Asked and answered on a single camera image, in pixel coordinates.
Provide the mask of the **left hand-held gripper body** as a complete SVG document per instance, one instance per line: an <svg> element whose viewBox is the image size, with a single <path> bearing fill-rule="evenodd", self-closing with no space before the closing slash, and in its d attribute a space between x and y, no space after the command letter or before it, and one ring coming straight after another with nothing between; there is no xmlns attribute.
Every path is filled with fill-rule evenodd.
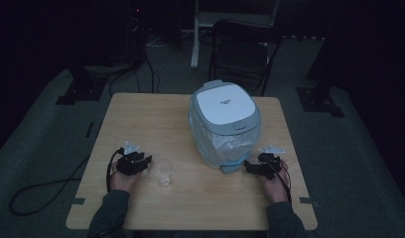
<svg viewBox="0 0 405 238"><path fill-rule="evenodd" d="M126 142L121 151L121 158L117 160L116 169L127 176L145 171L146 169L141 166L141 162L145 158L144 153L139 153L138 150L138 146Z"/></svg>

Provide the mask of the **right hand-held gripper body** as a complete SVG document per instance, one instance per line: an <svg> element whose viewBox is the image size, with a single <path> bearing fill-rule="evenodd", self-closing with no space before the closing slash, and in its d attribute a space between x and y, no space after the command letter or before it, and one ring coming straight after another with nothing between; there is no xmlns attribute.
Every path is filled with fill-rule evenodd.
<svg viewBox="0 0 405 238"><path fill-rule="evenodd" d="M256 166L256 176L264 176L273 179L282 169L282 160L276 153L282 154L284 150L268 146L259 149L260 154L257 156L258 164Z"/></svg>

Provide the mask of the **clear plastic cup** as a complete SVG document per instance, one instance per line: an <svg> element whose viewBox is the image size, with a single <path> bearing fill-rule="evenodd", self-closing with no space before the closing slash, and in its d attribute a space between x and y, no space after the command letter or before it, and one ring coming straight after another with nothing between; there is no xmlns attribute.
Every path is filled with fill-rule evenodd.
<svg viewBox="0 0 405 238"><path fill-rule="evenodd" d="M173 164L168 160L158 160L152 167L152 174L159 186L168 186L172 182Z"/></svg>

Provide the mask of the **white pedal trash bin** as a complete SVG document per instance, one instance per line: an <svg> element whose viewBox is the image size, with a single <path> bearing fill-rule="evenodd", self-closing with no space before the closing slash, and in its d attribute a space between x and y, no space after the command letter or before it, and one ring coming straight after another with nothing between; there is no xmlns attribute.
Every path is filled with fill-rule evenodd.
<svg viewBox="0 0 405 238"><path fill-rule="evenodd" d="M193 93L189 121L205 163L225 174L240 169L261 135L261 115L239 85L213 80Z"/></svg>

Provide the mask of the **person's left hand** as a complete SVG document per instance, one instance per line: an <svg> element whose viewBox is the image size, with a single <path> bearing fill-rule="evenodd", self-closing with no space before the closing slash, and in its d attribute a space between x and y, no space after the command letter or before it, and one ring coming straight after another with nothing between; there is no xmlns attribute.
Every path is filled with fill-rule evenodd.
<svg viewBox="0 0 405 238"><path fill-rule="evenodd" d="M123 190L128 193L132 193L141 177L141 173L132 176L127 176L124 175L123 173L120 173L116 169L116 166L117 166L116 163L111 164L112 175L110 177L110 188L112 190Z"/></svg>

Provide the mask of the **person's right hand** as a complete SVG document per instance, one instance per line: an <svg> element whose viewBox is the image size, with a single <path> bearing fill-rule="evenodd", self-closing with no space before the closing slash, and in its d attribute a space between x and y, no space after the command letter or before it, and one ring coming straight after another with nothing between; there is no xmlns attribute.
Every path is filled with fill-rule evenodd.
<svg viewBox="0 0 405 238"><path fill-rule="evenodd" d="M289 184L286 174L287 169L287 164L282 162L282 169L274 178L268 179L264 176L258 177L258 180L264 187L267 197L272 203L286 202L289 200L288 192L286 190Z"/></svg>

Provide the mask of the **black stand base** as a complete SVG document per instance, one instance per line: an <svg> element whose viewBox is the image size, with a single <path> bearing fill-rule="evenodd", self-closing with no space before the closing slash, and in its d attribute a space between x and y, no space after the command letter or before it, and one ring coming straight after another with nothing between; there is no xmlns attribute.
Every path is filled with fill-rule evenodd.
<svg viewBox="0 0 405 238"><path fill-rule="evenodd" d="M297 87L297 93L305 112L329 113L332 117L343 118L344 114L335 104L330 91L333 84L321 80L315 87Z"/></svg>
<svg viewBox="0 0 405 238"><path fill-rule="evenodd" d="M75 105L78 101L98 101L107 82L106 76L89 73L82 65L68 69L72 81L67 91L61 95L57 105Z"/></svg>

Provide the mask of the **black folding chair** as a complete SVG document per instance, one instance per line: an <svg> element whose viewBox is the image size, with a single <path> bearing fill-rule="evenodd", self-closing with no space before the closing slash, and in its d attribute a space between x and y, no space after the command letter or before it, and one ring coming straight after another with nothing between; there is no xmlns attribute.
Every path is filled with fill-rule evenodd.
<svg viewBox="0 0 405 238"><path fill-rule="evenodd" d="M282 45L281 32L274 26L223 19L211 27L208 81L224 73L254 78L263 96Z"/></svg>

